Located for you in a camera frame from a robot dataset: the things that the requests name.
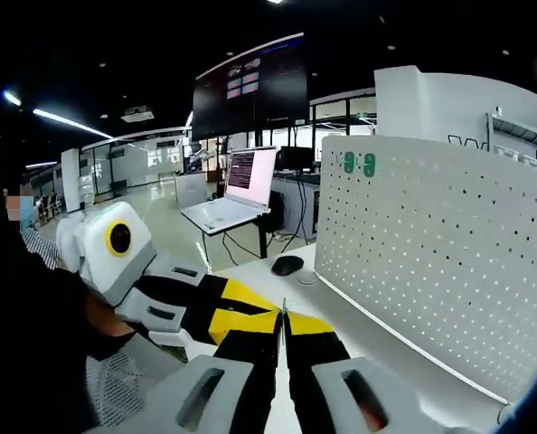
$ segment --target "green number sticker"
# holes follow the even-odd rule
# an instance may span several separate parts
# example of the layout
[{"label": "green number sticker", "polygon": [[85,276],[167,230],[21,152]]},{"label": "green number sticker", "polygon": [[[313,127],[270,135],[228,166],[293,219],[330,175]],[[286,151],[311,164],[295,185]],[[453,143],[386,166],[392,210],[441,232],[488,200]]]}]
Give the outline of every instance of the green number sticker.
[{"label": "green number sticker", "polygon": [[355,154],[353,152],[346,152],[344,155],[344,172],[346,174],[352,174],[355,168]]},{"label": "green number sticker", "polygon": [[367,154],[365,156],[365,166],[363,167],[363,173],[368,178],[373,178],[375,176],[375,154]]}]

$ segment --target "laptop screen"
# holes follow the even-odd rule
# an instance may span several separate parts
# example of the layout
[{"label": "laptop screen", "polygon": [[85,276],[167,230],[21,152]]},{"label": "laptop screen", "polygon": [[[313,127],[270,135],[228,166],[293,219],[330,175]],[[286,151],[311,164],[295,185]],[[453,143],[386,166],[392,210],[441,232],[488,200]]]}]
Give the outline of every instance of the laptop screen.
[{"label": "laptop screen", "polygon": [[276,157],[274,147],[233,152],[225,193],[268,206]]}]

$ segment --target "face mask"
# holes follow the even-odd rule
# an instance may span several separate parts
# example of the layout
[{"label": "face mask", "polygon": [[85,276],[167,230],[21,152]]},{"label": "face mask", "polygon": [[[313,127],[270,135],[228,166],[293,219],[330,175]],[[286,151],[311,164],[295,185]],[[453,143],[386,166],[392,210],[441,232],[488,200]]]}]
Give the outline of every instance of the face mask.
[{"label": "face mask", "polygon": [[32,224],[33,196],[19,198],[19,230],[25,231]]}]

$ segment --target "shelf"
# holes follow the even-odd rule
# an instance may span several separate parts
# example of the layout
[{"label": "shelf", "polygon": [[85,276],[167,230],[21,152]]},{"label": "shelf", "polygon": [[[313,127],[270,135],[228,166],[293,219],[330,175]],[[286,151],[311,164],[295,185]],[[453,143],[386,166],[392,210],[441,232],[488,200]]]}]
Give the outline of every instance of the shelf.
[{"label": "shelf", "polygon": [[516,137],[537,146],[537,128],[529,127],[508,118],[503,118],[495,113],[492,113],[491,116],[495,131],[502,132],[508,136]]}]

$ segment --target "large monitor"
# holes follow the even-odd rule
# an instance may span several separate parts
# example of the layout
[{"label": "large monitor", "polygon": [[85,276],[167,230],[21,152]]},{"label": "large monitor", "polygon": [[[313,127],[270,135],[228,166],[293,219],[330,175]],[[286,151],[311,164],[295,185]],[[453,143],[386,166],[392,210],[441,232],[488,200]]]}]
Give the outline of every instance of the large monitor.
[{"label": "large monitor", "polygon": [[234,151],[226,178],[225,196],[268,206],[276,158],[277,149],[274,147]]},{"label": "large monitor", "polygon": [[303,35],[244,52],[196,79],[193,140],[254,131],[271,121],[308,122]]}]

